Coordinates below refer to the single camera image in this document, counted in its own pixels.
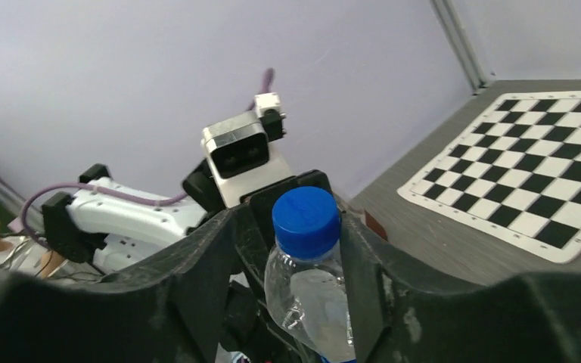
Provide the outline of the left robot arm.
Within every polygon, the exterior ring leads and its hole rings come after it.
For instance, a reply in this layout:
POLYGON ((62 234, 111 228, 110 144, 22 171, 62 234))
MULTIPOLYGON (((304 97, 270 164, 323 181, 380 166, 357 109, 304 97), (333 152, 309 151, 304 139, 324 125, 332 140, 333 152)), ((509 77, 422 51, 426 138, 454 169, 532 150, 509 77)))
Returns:
POLYGON ((219 345, 254 362, 314 362, 315 353, 277 327, 263 297, 275 200, 299 186, 330 188, 322 171, 261 181, 241 203, 212 209, 190 230, 180 203, 136 203, 105 190, 107 167, 94 165, 75 194, 42 206, 53 251, 94 262, 119 235, 148 249, 142 259, 79 287, 79 328, 91 328, 75 356, 87 362, 212 362, 219 345))

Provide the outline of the blue bottle cap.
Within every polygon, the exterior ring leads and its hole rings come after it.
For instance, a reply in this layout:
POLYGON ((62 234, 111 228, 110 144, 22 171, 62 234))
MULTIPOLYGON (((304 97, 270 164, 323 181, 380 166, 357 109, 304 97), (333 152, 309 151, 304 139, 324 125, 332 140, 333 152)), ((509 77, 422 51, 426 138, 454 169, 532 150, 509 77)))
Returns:
POLYGON ((296 259, 317 259, 340 239, 340 212, 326 190, 303 186, 282 194, 272 207, 279 248, 296 259))

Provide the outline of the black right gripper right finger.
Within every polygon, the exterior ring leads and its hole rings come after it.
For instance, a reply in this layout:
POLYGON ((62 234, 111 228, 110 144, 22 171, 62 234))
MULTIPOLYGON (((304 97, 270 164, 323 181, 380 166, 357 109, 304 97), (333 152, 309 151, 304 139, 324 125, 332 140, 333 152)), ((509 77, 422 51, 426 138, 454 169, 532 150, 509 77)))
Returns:
POLYGON ((532 272, 480 286, 342 218, 360 362, 581 362, 581 273, 532 272))

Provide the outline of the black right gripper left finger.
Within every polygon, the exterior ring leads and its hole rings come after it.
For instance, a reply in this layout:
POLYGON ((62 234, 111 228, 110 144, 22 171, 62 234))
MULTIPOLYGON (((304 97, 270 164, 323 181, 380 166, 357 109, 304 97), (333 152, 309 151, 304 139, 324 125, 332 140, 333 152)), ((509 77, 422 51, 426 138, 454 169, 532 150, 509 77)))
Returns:
POLYGON ((0 362, 212 362, 250 209, 97 284, 0 272, 0 362))

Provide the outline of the clear bottle blue label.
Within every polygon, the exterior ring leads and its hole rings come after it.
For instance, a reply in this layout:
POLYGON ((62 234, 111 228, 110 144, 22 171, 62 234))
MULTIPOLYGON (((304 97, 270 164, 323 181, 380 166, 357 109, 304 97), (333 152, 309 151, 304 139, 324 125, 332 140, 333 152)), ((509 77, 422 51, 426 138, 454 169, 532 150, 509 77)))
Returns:
POLYGON ((328 362, 356 360, 340 245, 317 259, 275 247, 264 277, 272 320, 328 362))

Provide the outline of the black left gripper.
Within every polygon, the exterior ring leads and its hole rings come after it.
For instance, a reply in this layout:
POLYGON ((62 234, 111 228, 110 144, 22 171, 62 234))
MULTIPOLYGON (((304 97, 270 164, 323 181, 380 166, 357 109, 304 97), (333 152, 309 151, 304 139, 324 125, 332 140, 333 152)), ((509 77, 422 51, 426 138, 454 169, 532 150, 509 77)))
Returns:
POLYGON ((229 352, 241 352, 251 362, 319 362, 311 349, 279 328, 271 319, 263 291, 263 275, 275 239, 271 211, 275 201, 286 191, 299 186, 331 190, 328 177, 312 170, 277 181, 242 197, 247 214, 242 222, 252 229, 238 233, 235 244, 235 272, 242 272, 246 281, 230 282, 223 312, 220 346, 229 352))

